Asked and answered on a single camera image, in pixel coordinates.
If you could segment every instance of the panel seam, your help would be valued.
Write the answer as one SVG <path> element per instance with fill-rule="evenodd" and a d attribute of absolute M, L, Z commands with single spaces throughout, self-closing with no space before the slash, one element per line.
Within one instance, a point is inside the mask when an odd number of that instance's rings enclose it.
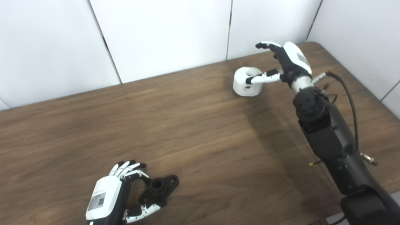
<path fill-rule="evenodd" d="M 400 80 L 386 93 L 386 95 L 383 96 L 383 98 L 380 100 L 381 102 L 396 88 L 396 86 L 400 83 Z"/>
<path fill-rule="evenodd" d="M 100 28 L 100 24 L 99 24 L 99 22 L 97 20 L 96 14 L 94 13 L 94 10 L 93 10 L 93 7 L 92 7 L 92 3 L 90 2 L 90 0 L 86 0 L 86 2 L 88 3 L 89 9 L 90 9 L 90 11 L 92 13 L 92 17 L 94 19 L 94 23 L 96 24 L 97 30 L 99 31 L 100 36 L 102 37 L 104 47 L 106 48 L 108 57 L 110 58 L 110 61 L 111 61 L 112 67 L 114 68 L 115 74 L 117 75 L 118 82 L 120 84 L 122 84 L 122 80 L 121 80 L 120 74 L 118 73 L 118 69 L 117 69 L 117 67 L 115 65 L 114 59 L 112 58 L 110 49 L 108 48 L 108 45 L 107 45 L 107 42 L 106 42 L 106 39 L 104 38 L 104 35 L 103 35 L 103 32 L 102 32 L 102 30 Z"/>
<path fill-rule="evenodd" d="M 230 26 L 232 24 L 232 6 L 233 0 L 230 1 L 230 14 L 229 14 L 229 29 L 228 29 L 228 42 L 226 43 L 226 58 L 225 61 L 228 60 L 228 50 L 229 50 L 229 37 L 230 37 Z"/>
<path fill-rule="evenodd" d="M 315 19 L 317 18 L 317 15 L 318 15 L 318 13 L 319 13 L 319 11 L 320 11 L 320 8 L 321 8 L 321 5 L 322 5 L 322 2 L 323 2 L 323 1 L 324 1 L 324 0 L 321 0 L 320 5 L 318 6 L 317 12 L 315 13 L 314 19 L 312 20 L 310 29 L 308 30 L 308 34 L 307 34 L 307 37 L 306 37 L 306 41 L 307 41 L 307 39 L 308 39 L 308 36 L 309 36 L 310 33 L 311 33 L 312 26 L 314 25 Z"/>

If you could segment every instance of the robot finger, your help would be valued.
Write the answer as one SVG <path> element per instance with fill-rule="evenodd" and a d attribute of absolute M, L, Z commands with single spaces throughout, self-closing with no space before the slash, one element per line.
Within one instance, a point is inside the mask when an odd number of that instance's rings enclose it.
<path fill-rule="evenodd" d="M 110 171 L 110 173 L 109 173 L 108 175 L 109 175 L 109 176 L 113 176 L 113 175 L 115 174 L 115 171 L 117 171 L 117 169 L 118 169 L 120 166 L 122 166 L 123 163 L 124 163 L 123 161 L 119 161 L 117 164 L 115 164 L 115 165 L 112 167 L 112 169 L 111 169 L 111 171 Z"/>
<path fill-rule="evenodd" d="M 133 182 L 136 179 L 141 179 L 146 183 L 146 185 L 149 185 L 151 182 L 151 178 L 143 171 L 138 169 L 125 174 L 121 179 L 126 180 L 127 182 Z"/>
<path fill-rule="evenodd" d="M 130 161 L 126 161 L 122 166 L 120 166 L 117 171 L 115 171 L 114 176 L 118 177 L 118 175 L 127 167 L 129 166 Z"/>
<path fill-rule="evenodd" d="M 144 205 L 137 206 L 135 208 L 129 208 L 125 210 L 123 219 L 125 220 L 125 223 L 133 223 L 145 217 L 148 217 L 149 215 L 157 212 L 160 209 L 161 207 L 157 204 L 153 204 L 148 208 Z"/>
<path fill-rule="evenodd" d="M 128 172 L 131 172 L 135 169 L 145 168 L 145 167 L 146 167 L 146 164 L 144 164 L 144 163 L 135 163 L 133 165 L 127 166 L 117 177 L 121 178 Z"/>

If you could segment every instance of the white wall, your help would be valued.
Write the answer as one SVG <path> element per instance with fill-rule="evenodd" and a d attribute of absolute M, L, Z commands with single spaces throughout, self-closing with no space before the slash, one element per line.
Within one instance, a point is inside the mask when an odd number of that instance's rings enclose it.
<path fill-rule="evenodd" d="M 116 84 L 86 1 L 0 1 L 0 99 L 8 106 Z"/>
<path fill-rule="evenodd" d="M 400 80 L 399 9 L 398 0 L 324 0 L 307 41 L 320 43 L 381 100 Z"/>
<path fill-rule="evenodd" d="M 122 82 L 224 61 L 231 0 L 91 0 Z"/>
<path fill-rule="evenodd" d="M 400 85 L 396 87 L 383 99 L 386 105 L 400 119 Z"/>
<path fill-rule="evenodd" d="M 233 0 L 228 59 L 260 53 L 261 41 L 304 43 L 321 0 Z"/>
<path fill-rule="evenodd" d="M 9 107 L 0 99 L 0 111 L 9 109 Z"/>

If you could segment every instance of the black cable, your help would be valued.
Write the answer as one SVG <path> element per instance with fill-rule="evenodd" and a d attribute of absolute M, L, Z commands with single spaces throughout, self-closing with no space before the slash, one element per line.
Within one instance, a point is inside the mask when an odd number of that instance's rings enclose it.
<path fill-rule="evenodd" d="M 342 78 L 330 71 L 325 72 L 325 74 L 327 76 L 330 76 L 332 78 L 334 78 L 335 80 L 339 81 L 344 90 L 347 93 L 347 97 L 349 98 L 350 101 L 350 106 L 351 106 L 351 110 L 353 111 L 353 120 L 354 120 L 354 136 L 356 138 L 356 151 L 358 151 L 358 123 L 357 123 L 357 114 L 356 114 L 356 107 L 354 106 L 354 102 L 353 102 L 353 98 L 351 97 L 351 93 L 349 91 L 349 88 L 346 86 L 346 84 L 344 83 L 344 81 L 342 80 Z"/>
<path fill-rule="evenodd" d="M 336 100 L 338 99 L 338 95 L 337 94 L 327 94 L 326 96 L 328 96 L 328 97 L 334 96 L 334 98 L 332 100 L 332 104 L 335 104 Z"/>
<path fill-rule="evenodd" d="M 343 216 L 341 219 L 339 219 L 338 221 L 331 223 L 330 225 L 338 225 L 339 223 L 343 222 L 346 219 L 345 216 Z"/>

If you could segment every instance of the qr code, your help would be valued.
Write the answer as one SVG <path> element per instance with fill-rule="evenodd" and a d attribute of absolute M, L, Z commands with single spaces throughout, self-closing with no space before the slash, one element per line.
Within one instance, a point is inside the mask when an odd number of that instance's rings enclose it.
<path fill-rule="evenodd" d="M 106 197 L 105 193 L 93 196 L 90 199 L 88 211 L 102 207 L 104 205 L 105 197 Z"/>

